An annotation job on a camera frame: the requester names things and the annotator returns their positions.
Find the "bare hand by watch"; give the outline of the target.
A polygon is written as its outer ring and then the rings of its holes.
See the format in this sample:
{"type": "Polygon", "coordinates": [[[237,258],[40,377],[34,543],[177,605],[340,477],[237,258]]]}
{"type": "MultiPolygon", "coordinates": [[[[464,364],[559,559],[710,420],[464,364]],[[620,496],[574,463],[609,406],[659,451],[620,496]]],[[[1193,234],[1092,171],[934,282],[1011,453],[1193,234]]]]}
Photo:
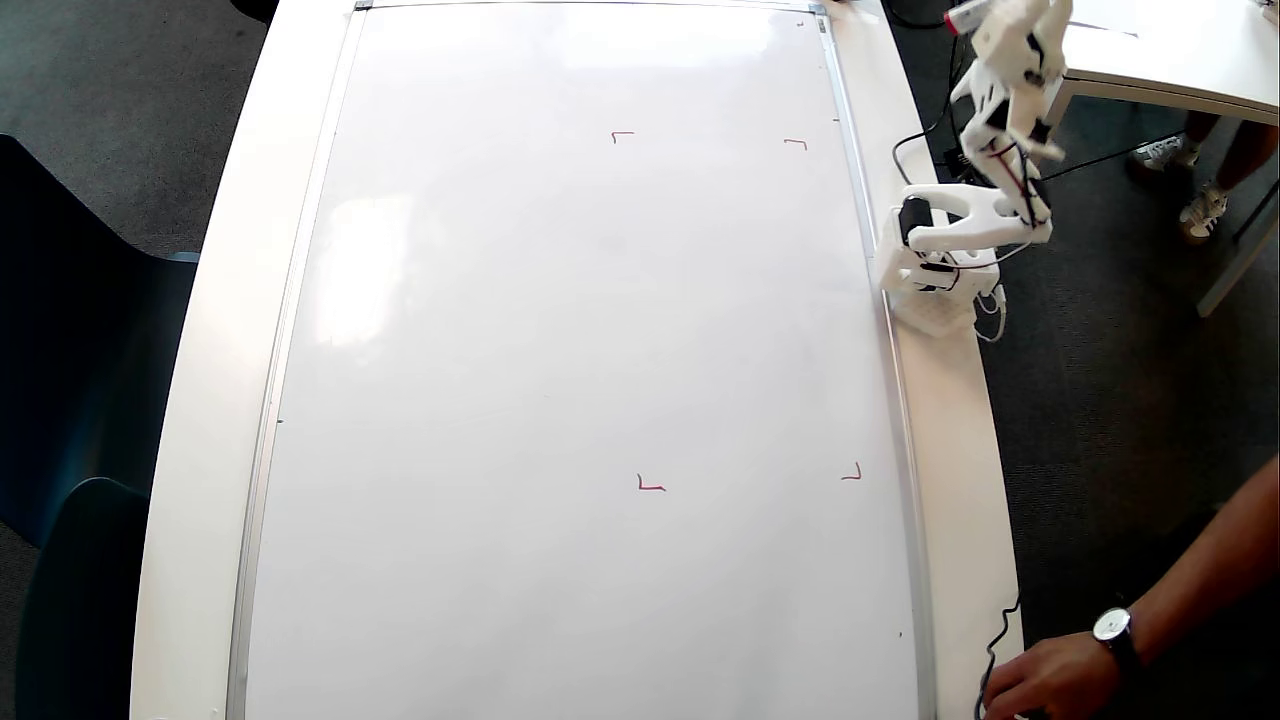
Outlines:
{"type": "Polygon", "coordinates": [[[1042,711],[1051,719],[1089,719],[1121,683],[1117,661],[1103,643],[1080,632],[1036,643],[998,665],[987,683],[986,719],[1027,717],[1042,711]]]}

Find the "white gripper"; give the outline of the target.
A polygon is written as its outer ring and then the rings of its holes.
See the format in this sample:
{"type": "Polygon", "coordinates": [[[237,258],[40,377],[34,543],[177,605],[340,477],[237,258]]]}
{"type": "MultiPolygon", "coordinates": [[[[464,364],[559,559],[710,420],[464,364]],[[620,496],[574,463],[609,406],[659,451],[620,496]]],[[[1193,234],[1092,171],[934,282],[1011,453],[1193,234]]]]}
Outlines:
{"type": "Polygon", "coordinates": [[[1065,70],[1062,1],[965,1],[975,47],[975,97],[1042,90],[1065,70]]]}

